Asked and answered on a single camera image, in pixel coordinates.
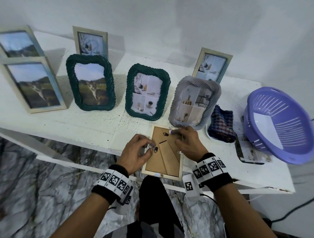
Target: hand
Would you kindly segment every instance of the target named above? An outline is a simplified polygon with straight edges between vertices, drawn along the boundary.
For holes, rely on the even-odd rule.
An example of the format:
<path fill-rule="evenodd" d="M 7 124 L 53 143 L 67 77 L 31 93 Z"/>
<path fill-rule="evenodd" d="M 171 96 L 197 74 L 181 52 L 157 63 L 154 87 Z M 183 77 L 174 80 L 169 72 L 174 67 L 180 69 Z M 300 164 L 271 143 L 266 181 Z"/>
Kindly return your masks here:
<path fill-rule="evenodd" d="M 136 134 L 126 144 L 116 164 L 123 166 L 129 175 L 135 173 L 153 155 L 153 149 L 149 148 L 143 156 L 139 156 L 140 148 L 146 148 L 147 144 L 153 148 L 156 146 L 156 143 L 146 136 Z"/>
<path fill-rule="evenodd" d="M 175 144 L 187 158 L 198 162 L 204 154 L 208 153 L 208 150 L 199 140 L 197 131 L 195 131 L 192 127 L 184 127 L 171 132 L 171 134 L 178 133 L 185 137 L 185 141 L 183 142 L 180 139 L 176 139 Z"/>

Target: purple plastic basket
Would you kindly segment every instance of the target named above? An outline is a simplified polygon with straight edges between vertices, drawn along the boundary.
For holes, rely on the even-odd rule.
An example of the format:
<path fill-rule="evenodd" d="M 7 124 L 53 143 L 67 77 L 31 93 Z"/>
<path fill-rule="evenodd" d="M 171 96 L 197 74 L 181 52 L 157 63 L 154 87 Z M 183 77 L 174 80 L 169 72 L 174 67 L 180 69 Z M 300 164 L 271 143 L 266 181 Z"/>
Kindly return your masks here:
<path fill-rule="evenodd" d="M 258 129 L 254 115 L 271 117 L 281 148 L 271 143 Z M 244 111 L 243 131 L 253 146 L 278 159 L 300 165 L 314 157 L 311 120 L 304 109 L 286 93 L 271 87 L 253 91 Z"/>

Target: marble floor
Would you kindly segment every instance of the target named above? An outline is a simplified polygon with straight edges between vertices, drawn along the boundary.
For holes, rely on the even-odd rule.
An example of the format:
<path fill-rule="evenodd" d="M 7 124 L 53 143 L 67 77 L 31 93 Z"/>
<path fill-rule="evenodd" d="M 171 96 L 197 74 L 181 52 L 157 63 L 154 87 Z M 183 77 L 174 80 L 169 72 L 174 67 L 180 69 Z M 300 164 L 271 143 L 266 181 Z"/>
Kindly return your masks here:
<path fill-rule="evenodd" d="M 52 148 L 70 160 L 106 169 L 116 157 L 111 154 L 55 142 Z M 49 237 L 90 194 L 98 174 L 35 159 L 36 155 L 0 138 L 0 237 Z M 95 237 L 132 223 L 138 202 L 138 186 L 131 209 L 124 215 L 109 210 Z M 184 226 L 186 237 L 223 237 L 220 212 L 208 198 L 189 201 L 184 193 L 168 190 Z"/>

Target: cat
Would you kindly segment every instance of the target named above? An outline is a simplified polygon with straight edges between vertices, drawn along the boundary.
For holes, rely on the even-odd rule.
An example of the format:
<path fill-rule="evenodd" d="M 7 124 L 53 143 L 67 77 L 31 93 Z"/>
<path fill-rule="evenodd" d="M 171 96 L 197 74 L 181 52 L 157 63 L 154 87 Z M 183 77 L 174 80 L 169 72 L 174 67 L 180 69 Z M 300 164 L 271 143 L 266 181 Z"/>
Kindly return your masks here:
<path fill-rule="evenodd" d="M 39 94 L 39 96 L 45 100 L 47 106 L 55 106 L 56 105 L 56 93 L 51 89 L 44 89 L 41 87 L 41 84 L 38 82 L 31 82 L 28 85 Z"/>
<path fill-rule="evenodd" d="M 88 88 L 92 91 L 94 98 L 97 100 L 97 105 L 106 105 L 108 102 L 107 91 L 97 88 L 95 81 L 88 82 Z"/>

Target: green twisted picture frame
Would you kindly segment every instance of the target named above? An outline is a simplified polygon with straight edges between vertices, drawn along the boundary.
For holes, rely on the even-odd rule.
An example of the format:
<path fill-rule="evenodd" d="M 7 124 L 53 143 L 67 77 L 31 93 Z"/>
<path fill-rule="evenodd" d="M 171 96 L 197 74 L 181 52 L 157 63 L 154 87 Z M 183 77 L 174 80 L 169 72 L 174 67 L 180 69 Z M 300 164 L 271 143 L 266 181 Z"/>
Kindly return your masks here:
<path fill-rule="evenodd" d="M 156 113 L 152 116 L 144 113 L 138 113 L 131 109 L 133 104 L 134 77 L 138 73 L 156 76 L 162 81 L 162 85 L 160 88 L 160 97 L 157 102 Z M 170 82 L 171 81 L 169 74 L 163 69 L 151 68 L 141 64 L 133 65 L 127 74 L 127 90 L 125 95 L 125 110 L 127 111 L 127 113 L 132 117 L 139 117 L 148 121 L 158 120 L 162 116 L 162 113 L 164 112 Z"/>
<path fill-rule="evenodd" d="M 77 63 L 81 64 L 99 64 L 104 67 L 104 78 L 106 80 L 106 91 L 108 96 L 108 102 L 106 105 L 87 105 L 83 103 L 82 95 L 79 91 L 79 81 L 76 77 L 74 67 Z M 110 62 L 99 55 L 70 55 L 66 62 L 68 77 L 70 80 L 71 89 L 73 91 L 74 101 L 76 105 L 84 111 L 110 111 L 116 104 L 114 79 L 112 76 L 112 68 Z"/>

